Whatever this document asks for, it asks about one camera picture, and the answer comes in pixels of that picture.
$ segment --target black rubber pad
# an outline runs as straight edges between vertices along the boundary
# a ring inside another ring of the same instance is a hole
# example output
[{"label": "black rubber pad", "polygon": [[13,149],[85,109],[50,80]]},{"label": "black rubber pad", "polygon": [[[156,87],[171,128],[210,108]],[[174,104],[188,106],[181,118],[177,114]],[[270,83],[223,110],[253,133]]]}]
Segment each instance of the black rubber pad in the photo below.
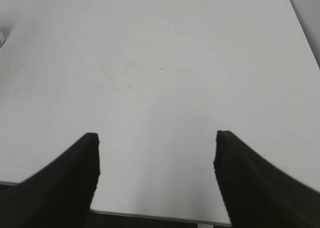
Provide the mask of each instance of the black rubber pad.
[{"label": "black rubber pad", "polygon": [[0,192],[0,227],[83,228],[100,175],[99,139],[87,133],[24,182]]},{"label": "black rubber pad", "polygon": [[230,131],[217,133],[214,168],[233,228],[320,228],[320,194]]}]

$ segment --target white wall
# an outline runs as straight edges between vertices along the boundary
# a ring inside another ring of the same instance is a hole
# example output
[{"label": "white wall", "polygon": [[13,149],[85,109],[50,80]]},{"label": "white wall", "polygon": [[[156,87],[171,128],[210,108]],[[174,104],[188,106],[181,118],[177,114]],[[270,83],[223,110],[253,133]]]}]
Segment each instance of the white wall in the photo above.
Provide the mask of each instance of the white wall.
[{"label": "white wall", "polygon": [[314,56],[320,64],[320,2],[319,0],[291,0]]}]

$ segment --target small object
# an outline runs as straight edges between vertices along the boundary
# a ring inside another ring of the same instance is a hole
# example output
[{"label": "small object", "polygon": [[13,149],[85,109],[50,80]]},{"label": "small object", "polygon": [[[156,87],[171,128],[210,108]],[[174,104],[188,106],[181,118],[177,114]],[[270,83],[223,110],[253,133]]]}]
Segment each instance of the small object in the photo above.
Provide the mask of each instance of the small object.
[{"label": "small object", "polygon": [[2,34],[1,30],[0,30],[0,46],[5,42],[6,38],[4,36],[4,34]]}]

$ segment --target table surface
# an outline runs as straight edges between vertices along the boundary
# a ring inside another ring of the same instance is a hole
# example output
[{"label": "table surface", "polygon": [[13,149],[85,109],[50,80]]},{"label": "table surface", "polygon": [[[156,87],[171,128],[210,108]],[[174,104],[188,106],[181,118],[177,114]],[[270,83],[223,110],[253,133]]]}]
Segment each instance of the table surface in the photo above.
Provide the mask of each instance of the table surface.
[{"label": "table surface", "polygon": [[230,130],[320,190],[320,72],[289,0],[0,0],[0,180],[86,132],[91,208],[213,223]]}]

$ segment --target stain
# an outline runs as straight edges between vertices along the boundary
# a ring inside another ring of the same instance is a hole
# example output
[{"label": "stain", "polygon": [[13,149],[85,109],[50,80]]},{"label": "stain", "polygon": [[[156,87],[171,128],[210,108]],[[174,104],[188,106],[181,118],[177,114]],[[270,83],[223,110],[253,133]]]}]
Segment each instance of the stain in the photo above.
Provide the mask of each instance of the stain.
[{"label": "stain", "polygon": [[163,70],[163,69],[167,69],[167,64],[166,63],[163,63],[163,62],[160,62],[160,69]]}]

